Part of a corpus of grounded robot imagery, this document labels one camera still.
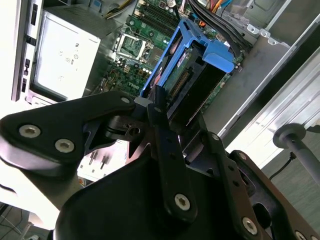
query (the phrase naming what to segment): cable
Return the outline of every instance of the cable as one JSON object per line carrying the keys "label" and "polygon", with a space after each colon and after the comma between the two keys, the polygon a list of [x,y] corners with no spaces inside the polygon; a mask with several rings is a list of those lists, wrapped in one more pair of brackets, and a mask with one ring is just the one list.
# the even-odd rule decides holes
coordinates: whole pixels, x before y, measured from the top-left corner
{"label": "cable", "polygon": [[223,3],[221,3],[221,7],[223,8],[223,7],[226,7],[227,5],[229,5],[230,3],[232,2],[232,0],[226,0],[226,1],[224,1]]}
{"label": "cable", "polygon": [[249,52],[251,46],[230,23],[202,7],[196,0],[189,0],[189,4],[200,20],[216,29],[226,39],[236,57],[241,56],[238,46]]}
{"label": "cable", "polygon": [[110,11],[108,11],[106,13],[106,15],[104,16],[105,19],[110,19],[113,18],[121,13],[123,13],[125,11],[125,9],[130,6],[132,3],[134,2],[134,0],[126,0],[123,4],[121,4],[119,7],[114,8]]}
{"label": "cable", "polygon": [[189,4],[191,7],[196,8],[197,11],[200,12],[203,16],[209,19],[211,23],[223,28],[226,32],[229,32],[230,35],[233,34],[244,46],[246,46],[244,47],[244,49],[251,47],[243,38],[243,36],[229,22],[217,16],[216,14],[212,14],[212,12],[208,11],[202,5],[200,5],[197,0],[189,0]]}
{"label": "cable", "polygon": [[114,18],[115,16],[118,16],[118,15],[122,14],[125,10],[127,10],[127,9],[124,8],[124,9],[122,9],[122,10],[120,10],[120,11],[117,11],[117,12],[114,13],[114,14],[111,14],[110,16],[105,16],[104,18],[105,18],[105,19],[112,19],[112,18]]}
{"label": "cable", "polygon": [[278,171],[276,171],[274,174],[272,174],[271,177],[269,177],[269,180],[271,181],[275,176],[277,176],[279,173],[281,173],[296,158],[297,158],[296,155],[291,151],[289,160]]}
{"label": "cable", "polygon": [[218,10],[218,8],[219,8],[220,4],[222,3],[222,1],[223,0],[218,0],[218,2],[215,4],[215,6],[214,6],[214,8],[212,10],[213,13],[216,13],[216,11]]}
{"label": "cable", "polygon": [[173,7],[176,18],[180,21],[179,11],[177,5]]}
{"label": "cable", "polygon": [[185,10],[186,10],[186,4],[188,3],[188,0],[182,0],[181,2],[181,5],[180,5],[180,8],[179,8],[179,11],[181,13],[185,13]]}
{"label": "cable", "polygon": [[224,7],[224,9],[222,10],[221,17],[222,17],[222,15],[224,14],[226,8],[229,6],[230,3],[231,3],[231,1],[230,1],[230,2]]}
{"label": "cable", "polygon": [[208,18],[206,18],[204,15],[202,15],[201,12],[199,12],[195,6],[193,6],[192,4],[190,4],[193,12],[205,23],[207,23],[210,27],[212,27],[213,29],[216,29],[224,38],[225,40],[229,43],[234,55],[236,56],[236,58],[240,57],[242,55],[240,48],[237,46],[237,44],[235,43],[236,39],[233,39],[228,32],[226,32],[222,27],[218,26],[217,24],[213,24],[211,23]]}
{"label": "cable", "polygon": [[18,226],[22,223],[23,217],[22,217],[22,209],[21,209],[21,208],[20,208],[20,215],[21,215],[21,218],[20,218],[19,223],[18,223],[17,225],[13,226],[5,235],[3,235],[3,236],[0,238],[0,240],[4,239],[5,236],[7,236],[13,229],[15,229],[16,227],[18,227]]}
{"label": "cable", "polygon": [[214,2],[214,0],[211,0],[210,7],[209,7],[209,11],[212,12],[212,10],[214,9],[214,7],[215,7],[215,2]]}

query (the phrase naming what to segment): orange wire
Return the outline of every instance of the orange wire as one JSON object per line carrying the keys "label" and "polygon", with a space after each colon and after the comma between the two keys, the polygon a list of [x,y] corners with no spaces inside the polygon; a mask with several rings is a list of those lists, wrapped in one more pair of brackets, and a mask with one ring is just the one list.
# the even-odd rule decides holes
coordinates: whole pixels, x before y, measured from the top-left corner
{"label": "orange wire", "polygon": [[215,13],[218,10],[218,7],[220,6],[220,4],[222,3],[223,0],[219,0],[216,5],[214,6],[212,12]]}

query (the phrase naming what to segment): metal bracket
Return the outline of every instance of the metal bracket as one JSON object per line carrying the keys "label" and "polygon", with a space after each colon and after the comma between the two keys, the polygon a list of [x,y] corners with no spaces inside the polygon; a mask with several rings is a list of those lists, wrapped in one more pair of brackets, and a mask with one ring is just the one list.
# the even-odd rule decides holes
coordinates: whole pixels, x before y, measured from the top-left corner
{"label": "metal bracket", "polygon": [[254,35],[259,34],[262,37],[267,38],[268,39],[268,43],[270,45],[277,45],[277,44],[280,43],[279,41],[277,41],[274,38],[272,38],[270,32],[267,31],[264,28],[259,29],[259,28],[255,27],[255,26],[253,26],[252,24],[248,24],[248,26],[246,28],[247,28],[248,31],[250,31]]}

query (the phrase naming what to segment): ram slot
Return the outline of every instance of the ram slot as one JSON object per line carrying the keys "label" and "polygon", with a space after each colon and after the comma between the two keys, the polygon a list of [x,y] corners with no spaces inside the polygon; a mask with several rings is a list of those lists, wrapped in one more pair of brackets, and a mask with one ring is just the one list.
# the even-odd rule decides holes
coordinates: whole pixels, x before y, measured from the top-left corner
{"label": "ram slot", "polygon": [[162,10],[159,7],[155,7],[150,4],[145,9],[144,13],[148,16],[155,16],[156,18],[160,19],[164,24],[170,25],[173,29],[176,29],[179,24],[179,20],[169,15],[165,10]]}
{"label": "ram slot", "polygon": [[172,35],[175,32],[175,30],[172,30],[172,29],[168,28],[167,26],[165,26],[165,25],[163,25],[163,24],[161,24],[159,22],[154,21],[154,19],[152,19],[149,16],[143,16],[141,18],[141,21],[143,23],[145,23],[146,25],[154,28],[158,32],[162,33],[163,35],[168,36],[170,38],[172,37]]}

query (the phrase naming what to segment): black cable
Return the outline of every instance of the black cable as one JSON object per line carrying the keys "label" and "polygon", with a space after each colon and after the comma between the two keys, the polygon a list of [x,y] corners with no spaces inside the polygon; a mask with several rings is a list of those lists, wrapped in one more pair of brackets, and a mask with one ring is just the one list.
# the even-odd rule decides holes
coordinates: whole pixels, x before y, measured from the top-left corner
{"label": "black cable", "polygon": [[179,11],[177,5],[173,7],[176,18],[180,21]]}
{"label": "black cable", "polygon": [[226,8],[229,6],[230,3],[231,3],[231,2],[229,2],[229,3],[224,7],[224,9],[222,10],[222,13],[221,13],[221,16],[220,16],[221,18],[222,18],[222,15],[224,14]]}
{"label": "black cable", "polygon": [[216,29],[226,40],[227,42],[230,44],[234,54],[239,57],[241,55],[241,51],[239,49],[239,47],[237,47],[236,43],[238,43],[239,45],[241,45],[242,48],[245,48],[245,46],[243,44],[241,44],[238,39],[236,38],[236,36],[234,36],[234,34],[232,34],[232,32],[228,31],[224,26],[222,26],[221,24],[216,24],[214,22],[211,21],[211,19],[209,18],[210,16],[201,12],[201,9],[198,6],[195,6],[191,3],[190,0],[190,6],[193,10],[193,12],[205,23],[207,23],[210,27],[212,27],[213,29]]}
{"label": "black cable", "polygon": [[200,13],[193,5],[190,5],[193,12],[205,23],[207,23],[210,27],[212,27],[213,29],[216,29],[224,38],[225,40],[229,43],[232,51],[234,52],[234,55],[236,56],[236,58],[241,56],[241,50],[240,48],[237,46],[236,44],[236,39],[232,39],[232,37],[221,27],[215,25],[215,24],[210,24],[210,21],[202,15],[202,13]]}
{"label": "black cable", "polygon": [[3,235],[3,236],[0,238],[0,240],[4,239],[5,236],[7,236],[13,229],[15,229],[16,227],[18,227],[18,226],[22,223],[23,217],[22,217],[22,209],[21,209],[21,208],[20,208],[20,215],[21,215],[21,218],[20,218],[19,223],[18,223],[17,225],[13,226],[5,235]]}
{"label": "black cable", "polygon": [[213,14],[209,10],[201,6],[196,0],[189,0],[192,10],[203,20],[203,22],[216,29],[219,27],[229,34],[233,40],[238,43],[247,52],[250,50],[250,44],[243,38],[243,36],[226,20]]}
{"label": "black cable", "polygon": [[271,177],[269,177],[269,180],[271,181],[275,176],[281,173],[295,158],[296,158],[295,154],[293,152],[290,152],[289,160],[278,171],[272,174]]}

